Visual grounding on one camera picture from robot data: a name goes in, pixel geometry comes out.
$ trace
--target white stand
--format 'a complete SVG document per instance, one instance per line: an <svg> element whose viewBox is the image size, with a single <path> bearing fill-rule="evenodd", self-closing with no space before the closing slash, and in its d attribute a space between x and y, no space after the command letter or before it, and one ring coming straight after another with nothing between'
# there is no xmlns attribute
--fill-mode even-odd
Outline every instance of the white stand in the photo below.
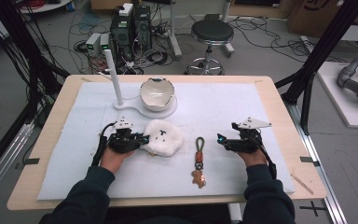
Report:
<svg viewBox="0 0 358 224"><path fill-rule="evenodd" d="M134 109L138 111L142 116L149 119L166 119L167 117L172 115L173 112L175 112L177 107L176 96L173 96L173 102L168 109L159 112L151 111L147 109L143 105L143 102L139 95L129 100L123 99L123 97L121 96L120 84L118 83L115 63L113 62L113 58L112 58L112 52L110 51L110 49L106 49L104 51L104 54L106 57L107 65L109 67L107 71L109 71L110 76L112 78L113 86L115 88L115 93L117 97L117 101L114 102L115 109L117 110Z"/></svg>
<svg viewBox="0 0 358 224"><path fill-rule="evenodd" d="M148 119L166 119L170 115L175 112L176 107L178 106L176 101L176 96L173 96L173 102L170 106L170 108L164 110L164 111L151 111L144 107L142 100L140 96L137 96L136 98L130 99L130 100L124 100L123 105L119 105L117 102L114 102L113 106L116 110L126 110L126 109L134 109L138 111L142 116L148 118Z"/></svg>

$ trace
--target floor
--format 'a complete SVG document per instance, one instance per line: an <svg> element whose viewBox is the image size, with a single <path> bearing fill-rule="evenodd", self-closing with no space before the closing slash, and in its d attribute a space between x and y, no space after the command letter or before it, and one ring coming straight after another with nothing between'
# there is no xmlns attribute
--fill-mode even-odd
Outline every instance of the floor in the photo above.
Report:
<svg viewBox="0 0 358 224"><path fill-rule="evenodd" d="M84 23L97 24L92 26L94 32L103 32L110 25L108 13L96 14L87 7L75 12L66 12L63 9L53 10L36 15L46 40L51 45L54 57L63 64L70 74L89 73L87 59L84 55L78 57L69 49L73 49L76 41L86 40L89 28ZM177 27L184 25L178 34L189 34L189 27L193 19L180 17L176 19ZM262 20L253 20L261 24ZM286 45L289 40L299 40L298 35L287 33L286 22L280 20L267 20L267 29L280 36L278 43ZM244 32L238 30L232 40L235 53L228 58L226 53L214 48L213 57L221 62L226 69L226 75L269 76L274 81L281 80L296 72L307 59L307 56L297 56L289 48L276 49L291 57L277 53L271 48L260 48L255 45L270 46L274 37L267 35L260 29L249 29ZM183 58L173 61L169 66L152 66L145 68L145 74L181 75L186 66L194 59L204 54L206 47L196 42L189 35L178 36L182 48ZM314 44L318 39L311 38ZM328 60L341 60L350 62L358 55L358 47L353 42L340 42ZM287 87L280 88L285 92ZM14 119L20 114L26 102L25 84L18 77L11 61L0 49L0 139L10 127ZM310 108L310 136L321 158L321 163L327 173L338 202L348 223L358 223L358 129L347 128L329 99L320 80L315 78ZM40 132L36 128L30 141L24 146L13 166L0 182L0 223L37 223L49 210L13 212L7 210L6 203L13 190L21 170L15 165L21 162L26 149L31 146ZM312 204L320 210L311 210ZM324 210L323 201L296 201L297 223L331 223L328 213Z"/></svg>

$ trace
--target computer tower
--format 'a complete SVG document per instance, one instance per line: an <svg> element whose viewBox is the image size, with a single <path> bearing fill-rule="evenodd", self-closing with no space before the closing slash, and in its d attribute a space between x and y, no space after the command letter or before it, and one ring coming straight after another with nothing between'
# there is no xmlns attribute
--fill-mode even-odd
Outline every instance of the computer tower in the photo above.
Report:
<svg viewBox="0 0 358 224"><path fill-rule="evenodd" d="M133 20L135 24L135 38L138 47L152 48L150 6L138 6L134 8Z"/></svg>
<svg viewBox="0 0 358 224"><path fill-rule="evenodd" d="M132 12L133 10L129 13L129 16L114 14L110 26L115 54L119 62L133 61L134 28Z"/></svg>

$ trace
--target white pole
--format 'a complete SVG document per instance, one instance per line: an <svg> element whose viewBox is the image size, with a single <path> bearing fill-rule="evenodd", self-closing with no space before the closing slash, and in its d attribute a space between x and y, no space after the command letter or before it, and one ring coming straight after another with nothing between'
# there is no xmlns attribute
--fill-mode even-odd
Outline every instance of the white pole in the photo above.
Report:
<svg viewBox="0 0 358 224"><path fill-rule="evenodd" d="M115 63L113 62L112 52L110 49L104 50L107 66L109 69L107 69L110 73L110 77L112 78L113 87L115 87L116 97L119 105L123 105L123 97L121 96L121 89L120 85L118 84L118 77L116 73L116 67Z"/></svg>

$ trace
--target white cotton ball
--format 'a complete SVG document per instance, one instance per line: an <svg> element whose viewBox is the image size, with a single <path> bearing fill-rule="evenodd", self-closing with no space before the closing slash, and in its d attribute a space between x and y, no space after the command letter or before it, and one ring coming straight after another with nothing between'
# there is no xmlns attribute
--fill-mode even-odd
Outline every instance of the white cotton ball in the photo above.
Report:
<svg viewBox="0 0 358 224"><path fill-rule="evenodd" d="M141 148L163 157L173 155L184 142L181 130L163 119L151 120L145 128L146 135L149 135L149 143Z"/></svg>

